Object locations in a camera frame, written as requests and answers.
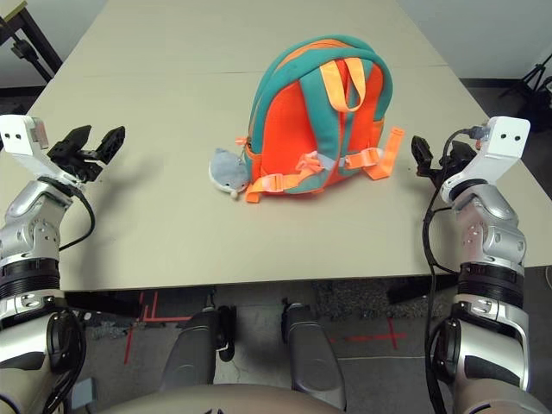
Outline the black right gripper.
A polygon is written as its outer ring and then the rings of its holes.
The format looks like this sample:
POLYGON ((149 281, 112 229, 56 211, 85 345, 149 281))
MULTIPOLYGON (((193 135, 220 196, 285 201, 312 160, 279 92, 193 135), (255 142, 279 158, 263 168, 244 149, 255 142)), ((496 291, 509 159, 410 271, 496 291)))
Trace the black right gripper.
POLYGON ((429 143, 421 136, 411 139, 411 153, 417 163, 417 176, 429 179, 433 184, 442 184, 458 173, 458 166, 467 166, 474 158, 474 149, 465 142, 453 141, 448 156, 448 164, 432 168, 433 154, 429 143))

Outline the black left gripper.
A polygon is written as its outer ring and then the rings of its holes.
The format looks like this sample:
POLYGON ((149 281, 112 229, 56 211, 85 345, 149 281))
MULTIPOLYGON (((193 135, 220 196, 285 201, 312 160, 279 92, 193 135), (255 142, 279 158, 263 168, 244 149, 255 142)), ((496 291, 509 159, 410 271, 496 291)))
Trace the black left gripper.
POLYGON ((124 143, 126 134, 125 128, 120 126, 105 135, 96 151, 82 150, 90 132, 91 125, 75 128, 47 153, 55 165, 83 183, 97 179, 103 170, 98 162, 109 164, 124 143))

